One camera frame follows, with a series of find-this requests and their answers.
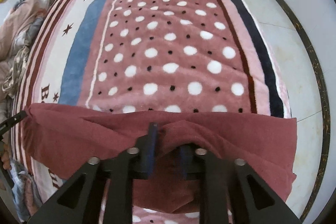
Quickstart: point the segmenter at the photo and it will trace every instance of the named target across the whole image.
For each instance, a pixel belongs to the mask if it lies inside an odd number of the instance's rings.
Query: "tile floor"
[[[272,47],[286,83],[292,116],[297,118],[297,175],[287,204],[301,216],[313,189],[322,149],[322,112],[319,90],[303,43],[275,0],[244,0]]]

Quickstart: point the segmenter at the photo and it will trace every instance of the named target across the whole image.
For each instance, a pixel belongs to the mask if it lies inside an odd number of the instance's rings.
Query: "striped blanket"
[[[277,64],[243,0],[56,0],[12,114],[34,102],[113,113],[291,116]],[[23,150],[20,124],[11,142],[45,202],[62,181]],[[133,220],[154,213],[141,211]],[[194,216],[181,217],[196,223]]]

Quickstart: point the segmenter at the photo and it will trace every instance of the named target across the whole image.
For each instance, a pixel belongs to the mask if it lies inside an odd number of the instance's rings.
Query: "white wall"
[[[327,168],[304,223],[312,223],[336,187],[336,4],[333,0],[285,0],[307,32],[324,72],[330,102],[331,140]]]
[[[2,25],[7,13],[17,1],[18,0],[3,0],[0,2],[0,25]]]

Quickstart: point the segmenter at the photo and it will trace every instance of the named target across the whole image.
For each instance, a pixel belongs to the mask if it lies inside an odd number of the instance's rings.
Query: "bed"
[[[55,0],[11,115],[32,103],[291,117],[279,68],[243,0]],[[12,156],[44,203],[63,181],[26,153],[21,130],[20,124],[11,130]],[[198,223],[198,213],[133,214],[133,222]]]

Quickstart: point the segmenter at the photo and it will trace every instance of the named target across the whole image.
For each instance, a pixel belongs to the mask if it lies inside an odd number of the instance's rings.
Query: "metal screw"
[[[195,153],[200,156],[204,156],[208,151],[204,148],[197,148],[195,150]]]
[[[235,164],[239,166],[243,166],[246,164],[246,161],[244,161],[243,159],[236,159]]]
[[[92,157],[87,161],[89,164],[96,165],[100,162],[100,159],[97,157]]]
[[[140,150],[137,147],[131,147],[131,148],[127,149],[127,153],[129,153],[131,155],[135,155],[135,154],[139,153],[139,151]]]

